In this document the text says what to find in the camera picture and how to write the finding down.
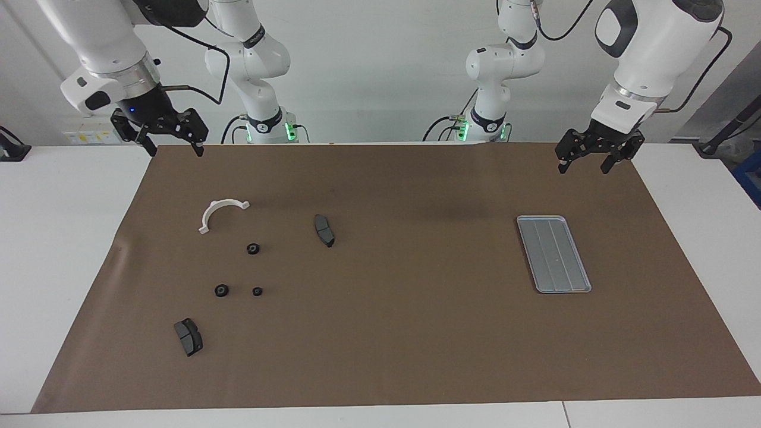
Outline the grey metal tray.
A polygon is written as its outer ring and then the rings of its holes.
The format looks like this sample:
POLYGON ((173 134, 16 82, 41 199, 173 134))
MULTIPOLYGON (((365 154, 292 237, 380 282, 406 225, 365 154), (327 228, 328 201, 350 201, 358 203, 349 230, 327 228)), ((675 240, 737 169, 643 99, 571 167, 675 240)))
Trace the grey metal tray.
POLYGON ((540 294, 582 294, 592 284, 563 216, 518 216, 517 229, 540 294))

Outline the black stand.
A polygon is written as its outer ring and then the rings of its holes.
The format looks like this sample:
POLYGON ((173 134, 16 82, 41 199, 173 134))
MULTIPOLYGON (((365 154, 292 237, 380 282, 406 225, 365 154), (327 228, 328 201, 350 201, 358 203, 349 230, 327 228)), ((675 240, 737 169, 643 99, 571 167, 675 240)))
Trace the black stand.
POLYGON ((716 152, 718 147, 723 141, 730 139, 734 133, 736 133, 742 125, 747 122, 753 115, 761 110, 761 94, 756 96, 749 105, 745 106, 734 119, 732 119, 727 125, 725 125, 720 131, 718 131, 711 139, 706 143, 699 143, 696 146, 696 152, 703 158, 711 158, 716 152))

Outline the black table clamp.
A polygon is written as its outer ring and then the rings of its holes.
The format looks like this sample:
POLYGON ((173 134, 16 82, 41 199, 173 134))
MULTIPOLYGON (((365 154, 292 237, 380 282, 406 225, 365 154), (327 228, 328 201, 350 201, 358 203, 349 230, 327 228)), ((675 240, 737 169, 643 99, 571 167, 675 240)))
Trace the black table clamp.
POLYGON ((21 162, 32 149, 3 125, 0 125, 0 162, 21 162))

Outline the grey slanted panel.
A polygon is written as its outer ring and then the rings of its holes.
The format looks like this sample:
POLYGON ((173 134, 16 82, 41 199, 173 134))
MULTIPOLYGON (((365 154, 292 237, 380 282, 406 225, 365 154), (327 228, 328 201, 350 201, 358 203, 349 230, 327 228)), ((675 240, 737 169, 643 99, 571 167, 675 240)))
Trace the grey slanted panel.
POLYGON ((671 143, 708 141, 761 95, 761 41, 697 109, 671 143))

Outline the blue box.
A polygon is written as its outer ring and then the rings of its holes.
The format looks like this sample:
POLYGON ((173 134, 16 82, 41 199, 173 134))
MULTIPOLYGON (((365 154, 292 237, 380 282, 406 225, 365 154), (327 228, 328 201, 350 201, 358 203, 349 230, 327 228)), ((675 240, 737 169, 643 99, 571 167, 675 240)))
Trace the blue box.
POLYGON ((761 210, 761 150, 739 163, 731 174, 747 197, 761 210))

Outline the dark grey brake pad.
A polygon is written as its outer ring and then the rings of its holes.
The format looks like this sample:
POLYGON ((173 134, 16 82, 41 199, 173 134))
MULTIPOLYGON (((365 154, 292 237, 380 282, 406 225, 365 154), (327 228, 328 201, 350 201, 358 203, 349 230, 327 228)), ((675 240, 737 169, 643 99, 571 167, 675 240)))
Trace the dark grey brake pad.
POLYGON ((173 327, 185 355, 192 357, 203 349, 201 333, 192 319, 180 320, 174 323, 173 327))
POLYGON ((332 247, 335 244, 334 231, 329 224, 329 220, 326 216, 316 215, 313 217, 313 226, 315 227, 316 236, 320 238, 321 242, 327 246, 332 247))

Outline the brown table mat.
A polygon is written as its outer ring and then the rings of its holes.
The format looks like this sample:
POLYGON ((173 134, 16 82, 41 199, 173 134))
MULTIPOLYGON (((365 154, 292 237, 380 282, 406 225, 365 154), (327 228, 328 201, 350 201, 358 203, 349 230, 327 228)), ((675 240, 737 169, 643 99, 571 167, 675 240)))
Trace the brown table mat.
POLYGON ((550 144, 163 146, 32 411, 761 395, 636 169, 601 160, 559 174, 550 144), (201 235, 223 199, 250 207, 201 235), (566 218, 590 292, 536 290, 518 216, 566 218))

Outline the white curved plastic bracket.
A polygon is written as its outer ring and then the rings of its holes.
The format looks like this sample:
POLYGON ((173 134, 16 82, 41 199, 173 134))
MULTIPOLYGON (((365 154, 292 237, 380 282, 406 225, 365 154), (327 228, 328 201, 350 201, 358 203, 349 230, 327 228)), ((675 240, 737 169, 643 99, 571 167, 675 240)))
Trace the white curved plastic bracket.
POLYGON ((202 213, 202 223, 201 223, 201 227, 198 229, 198 232, 201 233, 201 235, 208 233, 210 230, 211 216, 217 210, 220 210, 223 207, 228 207, 228 206, 234 206, 239 209, 246 210, 250 207, 250 202, 240 201, 236 199, 213 200, 209 204, 209 206, 206 208, 206 210, 202 213))

